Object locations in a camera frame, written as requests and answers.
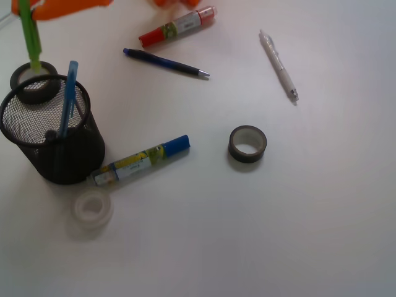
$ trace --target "glue stick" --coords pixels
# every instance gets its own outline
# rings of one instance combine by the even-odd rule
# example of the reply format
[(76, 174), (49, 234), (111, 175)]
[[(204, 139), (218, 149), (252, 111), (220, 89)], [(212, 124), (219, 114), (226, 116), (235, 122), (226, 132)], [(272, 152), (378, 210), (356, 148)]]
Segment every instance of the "glue stick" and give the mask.
[(93, 180), (96, 186), (113, 184), (128, 176), (138, 173), (148, 167), (156, 165), (190, 147), (187, 135), (159, 144), (143, 152), (115, 161), (91, 173), (88, 179)]
[(207, 6), (203, 9), (193, 11), (155, 29), (154, 31), (151, 31), (150, 33), (140, 36), (140, 43), (145, 48), (146, 46), (176, 37), (179, 34), (205, 25), (207, 22), (214, 19), (215, 15), (217, 15), (217, 10), (214, 6)]

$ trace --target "red glue stick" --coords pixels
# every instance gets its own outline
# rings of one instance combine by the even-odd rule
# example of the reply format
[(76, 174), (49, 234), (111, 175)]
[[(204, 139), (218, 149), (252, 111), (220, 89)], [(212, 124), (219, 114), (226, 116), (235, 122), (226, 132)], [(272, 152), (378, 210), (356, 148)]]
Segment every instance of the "red glue stick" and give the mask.
[(146, 46), (176, 37), (179, 34), (206, 24), (207, 22), (214, 19), (215, 15), (217, 15), (217, 10), (214, 6), (207, 6), (198, 11), (193, 11), (155, 29), (154, 31), (151, 31), (150, 33), (140, 36), (140, 43), (145, 48)]

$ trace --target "green clip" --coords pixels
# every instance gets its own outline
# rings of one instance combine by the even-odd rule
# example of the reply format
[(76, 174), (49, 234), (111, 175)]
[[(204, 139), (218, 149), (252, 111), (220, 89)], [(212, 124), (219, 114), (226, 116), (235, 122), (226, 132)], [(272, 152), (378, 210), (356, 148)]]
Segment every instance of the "green clip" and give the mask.
[(37, 24), (31, 18), (29, 0), (19, 0), (19, 15), (24, 30), (27, 51), (29, 53), (30, 68), (38, 74), (40, 72), (41, 43)]

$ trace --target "clear tape roll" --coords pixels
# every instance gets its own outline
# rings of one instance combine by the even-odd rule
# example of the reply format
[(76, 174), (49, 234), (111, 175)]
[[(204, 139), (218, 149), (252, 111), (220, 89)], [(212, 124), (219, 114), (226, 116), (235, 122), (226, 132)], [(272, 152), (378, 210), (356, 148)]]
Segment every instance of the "clear tape roll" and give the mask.
[(92, 230), (106, 225), (113, 216), (113, 203), (107, 192), (92, 187), (73, 200), (72, 215), (84, 229)]

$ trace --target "tape roll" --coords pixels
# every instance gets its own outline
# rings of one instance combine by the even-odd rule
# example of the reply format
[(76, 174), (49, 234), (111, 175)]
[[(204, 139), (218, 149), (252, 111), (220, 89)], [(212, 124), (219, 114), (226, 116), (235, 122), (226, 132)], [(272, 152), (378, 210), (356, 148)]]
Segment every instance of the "tape roll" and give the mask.
[[(55, 67), (47, 62), (40, 62), (41, 69), (38, 75), (58, 74)], [(30, 63), (20, 66), (14, 71), (10, 78), (10, 87), (15, 89), (22, 82), (37, 76), (30, 68)], [(34, 87), (27, 87), (21, 90), (17, 95), (18, 99), (25, 104), (40, 104), (50, 101), (54, 98), (61, 89), (60, 80), (49, 80), (45, 84), (35, 85)]]
[(84, 229), (100, 228), (113, 216), (113, 203), (105, 191), (89, 188), (74, 199), (72, 215)]
[[(256, 152), (249, 153), (240, 151), (236, 146), (241, 144), (254, 147)], [(260, 129), (253, 126), (240, 126), (230, 135), (228, 151), (235, 160), (248, 164), (259, 161), (264, 155), (266, 147), (267, 138)]]

